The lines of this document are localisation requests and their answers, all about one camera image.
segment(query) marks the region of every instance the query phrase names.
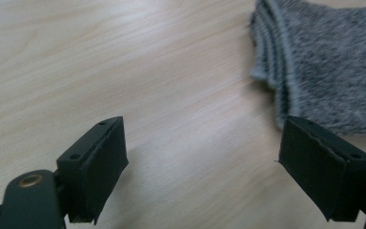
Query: table surface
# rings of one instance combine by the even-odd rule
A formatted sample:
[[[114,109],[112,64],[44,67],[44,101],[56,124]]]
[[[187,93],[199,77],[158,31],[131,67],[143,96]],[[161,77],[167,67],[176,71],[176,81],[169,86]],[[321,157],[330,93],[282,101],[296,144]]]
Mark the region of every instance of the table surface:
[[[335,7],[366,1],[316,1]],[[0,203],[96,122],[130,165],[98,225],[355,228],[326,222],[278,163],[273,93],[252,81],[254,0],[0,1]],[[366,137],[346,137],[366,151]]]

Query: grey knit fabric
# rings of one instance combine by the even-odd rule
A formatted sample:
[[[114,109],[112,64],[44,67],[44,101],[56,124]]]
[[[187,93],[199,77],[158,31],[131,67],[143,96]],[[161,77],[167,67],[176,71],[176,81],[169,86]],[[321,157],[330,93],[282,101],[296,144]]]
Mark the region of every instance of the grey knit fabric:
[[[251,30],[251,76],[275,90],[278,127],[295,115],[366,135],[366,8],[257,0]]]

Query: wood grain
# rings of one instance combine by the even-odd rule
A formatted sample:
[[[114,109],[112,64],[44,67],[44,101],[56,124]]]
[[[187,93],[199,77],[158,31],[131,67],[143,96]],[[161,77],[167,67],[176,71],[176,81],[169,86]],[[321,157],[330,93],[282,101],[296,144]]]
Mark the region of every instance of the wood grain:
[[[366,1],[331,2],[335,7]],[[253,82],[254,0],[0,1],[0,203],[93,124],[125,118],[128,157],[98,225],[327,223],[275,162],[272,92]],[[366,151],[366,137],[347,137]]]

